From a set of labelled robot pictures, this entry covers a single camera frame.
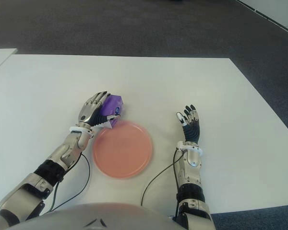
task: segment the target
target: floor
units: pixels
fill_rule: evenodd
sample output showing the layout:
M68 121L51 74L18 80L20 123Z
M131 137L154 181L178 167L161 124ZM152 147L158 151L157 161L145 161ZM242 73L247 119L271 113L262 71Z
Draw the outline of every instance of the floor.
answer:
M0 0L0 48L14 47L230 58L288 127L288 33L235 0ZM218 230L288 230L288 206L213 218Z

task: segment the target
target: silver metal arm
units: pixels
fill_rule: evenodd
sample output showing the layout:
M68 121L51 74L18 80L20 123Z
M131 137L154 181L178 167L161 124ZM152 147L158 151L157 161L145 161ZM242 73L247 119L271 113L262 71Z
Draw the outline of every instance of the silver metal arm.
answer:
M186 141L177 144L177 158L183 156L179 160L179 214L176 222L189 230L215 230L209 207L205 203L200 177L203 151L197 144L200 134L198 114L193 105L190 107L186 106L187 117L177 113Z
M63 180L85 150L93 136L91 127L100 121L118 117L99 115L99 110L109 95L110 93L100 92L88 99L79 113L78 124L70 128L70 134L64 142L34 173L30 173L0 201L0 230L40 214L45 206L43 199L49 196L57 182Z

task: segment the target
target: pink plate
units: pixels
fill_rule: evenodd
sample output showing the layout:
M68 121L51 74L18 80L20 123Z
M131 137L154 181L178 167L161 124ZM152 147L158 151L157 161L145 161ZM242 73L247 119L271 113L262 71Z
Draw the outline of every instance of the pink plate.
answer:
M93 158L106 175L127 178L138 174L152 155L152 142L145 129L129 121L104 128L96 137Z

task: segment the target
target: wire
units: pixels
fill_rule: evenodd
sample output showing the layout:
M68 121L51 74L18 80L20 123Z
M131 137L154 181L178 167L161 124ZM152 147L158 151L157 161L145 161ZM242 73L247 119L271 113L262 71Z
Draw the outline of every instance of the wire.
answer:
M86 158L86 156L83 155L82 153L80 154L80 156L85 158L85 160L86 160L86 162L87 162L87 166L88 166L88 178L87 178L87 181L86 181L83 189L82 189L80 192L78 192L76 195L74 195L73 197L71 197L71 198L69 198L68 200L64 201L62 204L56 206L56 207L53 209L53 206L54 206L54 203L55 203L55 200L56 200L56 196L57 196L57 190L58 190L58 187L59 187L59 182L58 182L57 185L56 185L56 188L55 188L55 190L54 190L54 195L53 195L53 201L52 201L51 208L49 209L49 211L48 211L47 213L56 210L57 208L59 208L59 207L61 207L62 205L66 204L67 202L69 202L70 200L74 199L74 198L77 197L81 192L83 192L83 190L86 188L86 186L87 186L87 184L88 184L88 182L89 182L89 180L90 180L91 167L90 167L90 163L88 162L88 159ZM69 172L76 164L74 164L68 171L66 171L66 173Z
M173 156L173 170L174 170L174 175L175 175L175 182L176 182L176 187L177 187L177 192L178 192L178 189L179 189L179 186L178 186L178 180L177 180L177 175L176 175L176 169L175 169L175 157L176 157L176 153L177 153L177 149L174 153L174 156Z
M88 162L88 159L86 158L86 156L84 156L82 153L81 153L81 156L85 158L86 162L87 162L87 166L88 166L88 177L87 177L87 181L83 187L83 189L78 192L76 195L74 195L73 197L69 198L68 200L64 201L62 204L56 206L52 211L56 210L57 208L61 207L62 205L66 204L67 202L69 202L70 200L74 199L75 197L77 197L81 192L83 192L83 190L86 188L89 180L90 180L90 174L91 174L91 169L90 169L90 163Z
M179 190L179 185L178 185L178 179L177 179L177 175L176 175L176 169L175 169L175 157L176 157L176 153L177 153L177 149L174 153L174 156L173 156L173 170L174 170L174 176L175 176L175 182L176 182L176 187L177 187L177 193L178 193L178 190ZM178 206L179 206L179 203L178 203L178 200L177 200L177 204L176 204L176 211L175 211L175 218L174 218L174 221L177 220L177 215L178 215Z
M52 205L51 205L50 209L48 210L48 212L46 212L46 213L51 212L52 209L53 209L53 207L54 207L54 203L56 202L56 197L57 197L57 191L58 191L59 183L60 183L60 182L57 182L56 188L54 189L54 194L53 194L53 199L52 199Z
M163 173L166 169L170 168L173 164L177 163L182 157L183 157L183 154L178 158L178 160L173 161L172 164L170 164L170 165L169 165L168 167L166 167L164 170L162 170L161 172L159 172L159 173L157 174L157 176L155 176L155 177L148 183L148 185L146 186L146 188L145 188L145 190L144 190L144 192L143 192L142 198L141 198L141 206L143 206L143 199L144 199L145 193L146 193L148 187L150 186L150 184L151 184L161 173Z

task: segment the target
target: purple object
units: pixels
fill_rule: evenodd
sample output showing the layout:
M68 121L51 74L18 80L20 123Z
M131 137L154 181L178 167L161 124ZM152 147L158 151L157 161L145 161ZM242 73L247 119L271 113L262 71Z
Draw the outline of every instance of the purple object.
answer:
M123 100L121 99L121 96L110 95L104 102L104 105L100 110L100 114L103 116L109 116L113 114L118 115L121 113L122 109L123 109ZM116 124L116 122L117 120L110 121L111 126L113 127Z

